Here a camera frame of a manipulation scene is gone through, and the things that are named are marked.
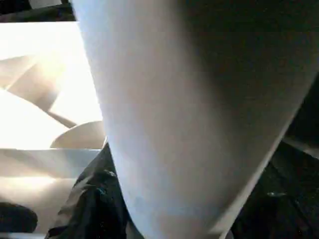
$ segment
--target black object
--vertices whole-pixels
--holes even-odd
[[[124,239],[128,219],[106,144],[76,181],[46,239]]]
[[[38,218],[32,210],[12,203],[0,203],[0,233],[32,233]]]
[[[249,196],[235,239],[319,238],[319,160],[281,143]]]
[[[0,0],[0,15],[30,9],[31,5],[28,0]]]

